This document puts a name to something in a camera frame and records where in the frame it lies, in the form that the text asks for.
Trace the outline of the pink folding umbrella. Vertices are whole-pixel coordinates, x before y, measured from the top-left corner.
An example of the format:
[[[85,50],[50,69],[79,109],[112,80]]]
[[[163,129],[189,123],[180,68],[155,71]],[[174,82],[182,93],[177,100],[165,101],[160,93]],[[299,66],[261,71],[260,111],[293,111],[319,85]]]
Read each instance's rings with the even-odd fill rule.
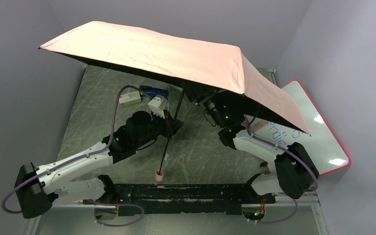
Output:
[[[85,64],[165,83],[196,82],[244,95],[306,134],[310,128],[294,98],[266,79],[237,46],[92,21],[41,45]]]

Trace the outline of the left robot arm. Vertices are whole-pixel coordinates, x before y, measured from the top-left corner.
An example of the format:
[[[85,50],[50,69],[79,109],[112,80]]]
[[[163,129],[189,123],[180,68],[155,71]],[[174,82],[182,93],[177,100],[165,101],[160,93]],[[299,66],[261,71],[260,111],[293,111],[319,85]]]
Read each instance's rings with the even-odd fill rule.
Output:
[[[159,136],[172,137],[183,122],[165,114],[164,118],[137,111],[126,124],[90,148],[63,160],[35,167],[21,166],[14,189],[24,218],[31,219],[47,212],[53,205],[76,200],[109,202],[115,186],[107,176],[76,182],[92,170],[113,165],[134,155]]]

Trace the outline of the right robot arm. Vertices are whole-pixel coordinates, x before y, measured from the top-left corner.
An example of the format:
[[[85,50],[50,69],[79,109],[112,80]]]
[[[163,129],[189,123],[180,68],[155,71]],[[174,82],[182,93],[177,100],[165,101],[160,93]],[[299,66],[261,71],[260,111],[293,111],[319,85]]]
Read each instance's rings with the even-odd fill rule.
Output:
[[[250,182],[256,194],[284,193],[299,199],[317,183],[318,169],[302,144],[275,142],[252,130],[252,124],[258,118],[300,130],[267,105],[246,94],[200,83],[186,82],[183,90],[189,101],[203,105],[216,126],[221,128],[218,136],[224,146],[255,155],[267,164],[268,173],[262,173]]]

